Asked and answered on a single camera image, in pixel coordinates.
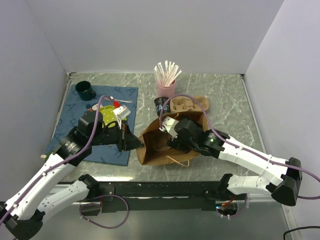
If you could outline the brown paper bag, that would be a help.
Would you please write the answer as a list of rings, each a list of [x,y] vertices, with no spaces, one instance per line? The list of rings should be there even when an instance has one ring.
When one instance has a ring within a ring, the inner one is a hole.
[[[144,146],[136,149],[138,161],[141,165],[158,166],[166,164],[188,167],[190,160],[199,155],[194,150],[188,153],[167,146],[171,135],[160,130],[160,121],[155,119],[141,132],[139,140]]]

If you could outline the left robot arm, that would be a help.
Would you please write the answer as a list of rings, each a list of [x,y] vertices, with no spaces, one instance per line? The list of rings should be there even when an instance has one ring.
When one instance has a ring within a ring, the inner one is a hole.
[[[89,174],[80,176],[61,192],[49,193],[92,153],[93,146],[103,145],[115,145],[119,152],[126,152],[144,144],[131,132],[127,121],[105,124],[101,113],[85,112],[33,178],[13,197],[0,203],[0,222],[15,239],[31,239],[45,221],[67,206],[98,197],[100,183]]]

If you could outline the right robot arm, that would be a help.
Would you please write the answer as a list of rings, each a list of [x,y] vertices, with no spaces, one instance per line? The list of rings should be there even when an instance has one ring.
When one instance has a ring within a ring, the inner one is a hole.
[[[254,176],[226,173],[216,193],[223,199],[234,195],[261,194],[275,201],[295,206],[302,182],[301,161],[267,155],[248,147],[219,130],[203,130],[197,122],[183,118],[165,117],[161,130],[171,135],[167,145],[183,153],[191,150],[202,156],[213,157],[242,166]]]

